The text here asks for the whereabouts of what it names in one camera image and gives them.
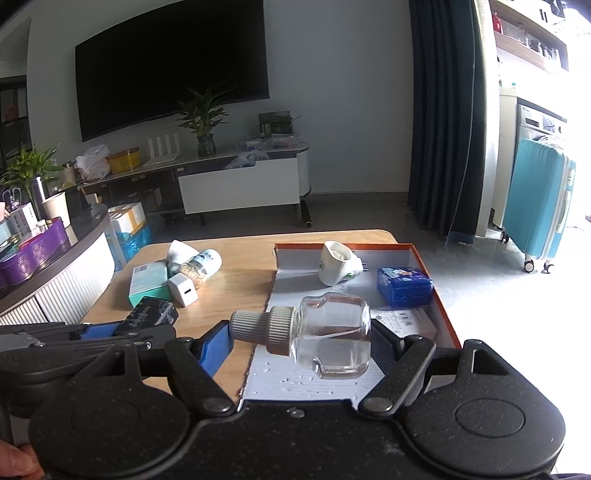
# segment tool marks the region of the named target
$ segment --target white plug-in device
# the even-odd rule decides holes
[[[182,273],[177,273],[168,279],[168,289],[173,298],[183,307],[191,305],[199,298],[193,281]]]
[[[343,280],[355,278],[361,272],[363,263],[349,247],[332,240],[324,243],[318,269],[318,277],[324,285],[333,287]]]

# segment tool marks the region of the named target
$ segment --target cardboard box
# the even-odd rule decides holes
[[[408,267],[428,276],[417,250],[411,244],[347,244],[365,263],[361,275],[327,287],[318,278],[323,244],[278,244],[275,247],[277,274],[267,311],[275,306],[298,307],[302,297],[320,296],[329,291],[365,298],[373,310],[386,310],[388,303],[376,288],[377,270],[381,267]],[[460,342],[437,294],[421,308],[434,330],[425,329],[438,346],[459,348]],[[321,380],[314,372],[298,366],[293,358],[271,355],[264,345],[257,345],[251,358],[244,400],[314,401],[351,399],[356,406],[384,377],[373,359],[359,378]]]
[[[144,297],[172,300],[166,263],[152,262],[135,267],[129,284],[129,302],[135,307]]]
[[[135,235],[146,223],[146,215],[141,202],[117,205],[109,209],[111,225],[115,233]]]
[[[272,134],[293,134],[290,111],[259,113],[261,136],[270,137]]]

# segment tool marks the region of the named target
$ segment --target white charger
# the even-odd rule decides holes
[[[199,298],[191,279],[182,273],[168,279],[168,288],[173,298],[183,307],[191,305]]]

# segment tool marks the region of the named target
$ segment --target blue suitcase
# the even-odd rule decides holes
[[[554,266],[569,214],[576,163],[555,145],[519,142],[501,240],[511,238],[525,254],[524,269],[533,272],[543,259],[546,273]]]

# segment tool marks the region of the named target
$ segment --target washing machine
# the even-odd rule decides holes
[[[538,141],[550,137],[557,145],[563,145],[567,134],[566,118],[519,98],[514,92],[514,89],[501,89],[499,154],[491,212],[492,223],[499,228],[503,227],[507,195],[519,141],[522,138]]]

